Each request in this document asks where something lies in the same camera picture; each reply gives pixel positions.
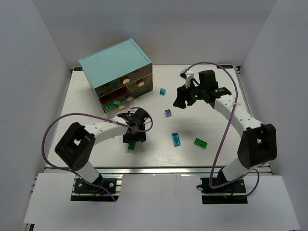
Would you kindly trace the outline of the long green lego brick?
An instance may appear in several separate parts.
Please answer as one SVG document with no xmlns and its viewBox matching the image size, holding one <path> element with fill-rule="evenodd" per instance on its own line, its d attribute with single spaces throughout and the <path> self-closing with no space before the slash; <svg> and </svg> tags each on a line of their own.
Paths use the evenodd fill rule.
<svg viewBox="0 0 308 231">
<path fill-rule="evenodd" d="M 134 151 L 134 150 L 135 150 L 135 146 L 136 146 L 136 142 L 131 142 L 131 143 L 128 145 L 128 150 Z"/>
</svg>

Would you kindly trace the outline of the small cyan lego brick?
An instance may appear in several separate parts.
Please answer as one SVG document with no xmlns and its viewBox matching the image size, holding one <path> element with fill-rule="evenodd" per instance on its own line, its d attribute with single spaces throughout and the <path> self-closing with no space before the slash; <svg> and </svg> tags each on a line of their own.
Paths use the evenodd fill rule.
<svg viewBox="0 0 308 231">
<path fill-rule="evenodd" d="M 159 91 L 159 93 L 160 93 L 161 95 L 165 95 L 165 94 L 166 94 L 166 90 L 163 89 L 163 88 L 161 88 L 160 91 Z"/>
</svg>

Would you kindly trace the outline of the transparent drawer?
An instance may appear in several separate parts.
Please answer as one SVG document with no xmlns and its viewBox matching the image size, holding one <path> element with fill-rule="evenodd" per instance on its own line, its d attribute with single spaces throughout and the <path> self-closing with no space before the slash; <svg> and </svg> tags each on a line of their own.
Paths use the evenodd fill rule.
<svg viewBox="0 0 308 231">
<path fill-rule="evenodd" d="M 115 91 L 105 94 L 99 98 L 104 112 L 108 116 L 130 107 L 134 104 L 134 97 L 127 87 L 118 88 Z"/>
</svg>

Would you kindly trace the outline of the small green lego brick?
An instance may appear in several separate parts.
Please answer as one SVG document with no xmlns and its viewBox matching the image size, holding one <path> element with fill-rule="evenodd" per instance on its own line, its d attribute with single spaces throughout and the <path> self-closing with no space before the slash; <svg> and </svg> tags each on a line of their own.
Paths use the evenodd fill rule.
<svg viewBox="0 0 308 231">
<path fill-rule="evenodd" d="M 107 104 L 104 105 L 104 107 L 105 107 L 106 109 L 110 109 L 110 108 L 113 107 L 113 104 L 110 103 L 110 102 L 108 102 Z"/>
</svg>

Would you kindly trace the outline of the cyan long lego brick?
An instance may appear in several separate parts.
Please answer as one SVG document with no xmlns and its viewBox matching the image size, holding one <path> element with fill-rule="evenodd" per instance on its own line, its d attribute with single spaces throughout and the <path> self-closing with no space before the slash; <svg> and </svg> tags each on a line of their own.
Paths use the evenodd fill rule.
<svg viewBox="0 0 308 231">
<path fill-rule="evenodd" d="M 173 144 L 175 147 L 178 147 L 180 146 L 181 142 L 180 142 L 180 137 L 178 135 L 178 133 L 172 133 L 171 134 L 171 137 L 172 137 L 172 141 L 173 141 Z"/>
</svg>

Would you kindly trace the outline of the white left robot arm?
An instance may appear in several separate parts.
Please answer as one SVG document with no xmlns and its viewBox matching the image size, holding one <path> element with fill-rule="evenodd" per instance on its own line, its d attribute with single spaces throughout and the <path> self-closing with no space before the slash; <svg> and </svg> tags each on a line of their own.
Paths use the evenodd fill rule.
<svg viewBox="0 0 308 231">
<path fill-rule="evenodd" d="M 70 125 L 55 146 L 55 153 L 73 172 L 90 184 L 100 185 L 102 176 L 90 163 L 93 147 L 105 140 L 121 136 L 123 143 L 145 142 L 145 122 L 151 119 L 142 108 L 119 113 L 113 119 L 84 126 L 78 122 Z"/>
</svg>

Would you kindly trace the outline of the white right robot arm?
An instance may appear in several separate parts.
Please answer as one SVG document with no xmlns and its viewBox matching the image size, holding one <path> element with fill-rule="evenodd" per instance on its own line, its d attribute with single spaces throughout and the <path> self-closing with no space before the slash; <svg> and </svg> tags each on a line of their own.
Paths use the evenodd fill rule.
<svg viewBox="0 0 308 231">
<path fill-rule="evenodd" d="M 185 84 L 177 88 L 174 107 L 185 109 L 201 100 L 209 104 L 228 120 L 228 127 L 234 127 L 240 135 L 237 157 L 222 168 L 210 188 L 217 189 L 230 185 L 244 177 L 250 170 L 277 157 L 276 128 L 253 118 L 236 102 L 236 97 L 226 87 L 219 87 L 215 72 L 199 72 L 199 82 L 191 70 L 183 70 L 180 76 Z"/>
</svg>

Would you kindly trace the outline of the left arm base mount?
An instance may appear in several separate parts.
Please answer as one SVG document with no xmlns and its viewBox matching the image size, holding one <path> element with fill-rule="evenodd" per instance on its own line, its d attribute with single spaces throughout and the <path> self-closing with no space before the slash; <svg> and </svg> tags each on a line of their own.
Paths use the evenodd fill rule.
<svg viewBox="0 0 308 231">
<path fill-rule="evenodd" d="M 71 201 L 77 202 L 116 202 L 121 190 L 121 177 L 101 174 L 101 178 L 91 186 L 80 177 L 75 177 Z"/>
</svg>

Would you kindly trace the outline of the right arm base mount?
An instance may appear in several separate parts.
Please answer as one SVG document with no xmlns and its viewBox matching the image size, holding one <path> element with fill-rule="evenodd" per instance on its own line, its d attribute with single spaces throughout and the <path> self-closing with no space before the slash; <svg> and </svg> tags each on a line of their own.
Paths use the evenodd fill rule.
<svg viewBox="0 0 308 231">
<path fill-rule="evenodd" d="M 226 186 L 213 189 L 210 187 L 210 178 L 200 178 L 201 184 L 196 188 L 202 193 L 204 205 L 232 205 L 247 204 L 246 187 L 244 180 L 238 180 Z"/>
</svg>

